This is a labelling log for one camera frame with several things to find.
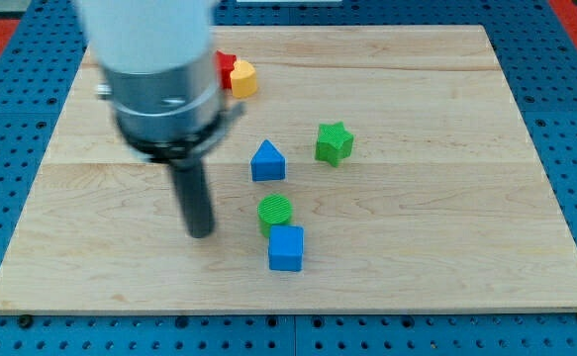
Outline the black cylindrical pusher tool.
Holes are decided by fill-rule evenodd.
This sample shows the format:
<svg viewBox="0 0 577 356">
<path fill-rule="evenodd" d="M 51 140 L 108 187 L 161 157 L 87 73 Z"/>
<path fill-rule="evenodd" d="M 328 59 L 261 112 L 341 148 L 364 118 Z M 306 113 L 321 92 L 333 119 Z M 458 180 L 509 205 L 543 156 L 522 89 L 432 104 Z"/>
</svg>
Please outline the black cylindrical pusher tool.
<svg viewBox="0 0 577 356">
<path fill-rule="evenodd" d="M 203 161 L 172 160 L 168 167 L 189 235 L 210 235 L 215 229 L 215 216 Z"/>
</svg>

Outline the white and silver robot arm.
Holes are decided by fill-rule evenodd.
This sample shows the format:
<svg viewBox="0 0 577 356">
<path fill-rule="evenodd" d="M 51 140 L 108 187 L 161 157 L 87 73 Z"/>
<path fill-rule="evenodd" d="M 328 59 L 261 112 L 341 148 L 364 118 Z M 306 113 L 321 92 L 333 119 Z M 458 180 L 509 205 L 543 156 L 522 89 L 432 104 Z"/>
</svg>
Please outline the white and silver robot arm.
<svg viewBox="0 0 577 356">
<path fill-rule="evenodd" d="M 214 231 L 203 158 L 227 135 L 244 105 L 221 87 L 205 0 L 74 0 L 104 81 L 118 130 L 143 160 L 168 167 L 190 236 Z"/>
</svg>

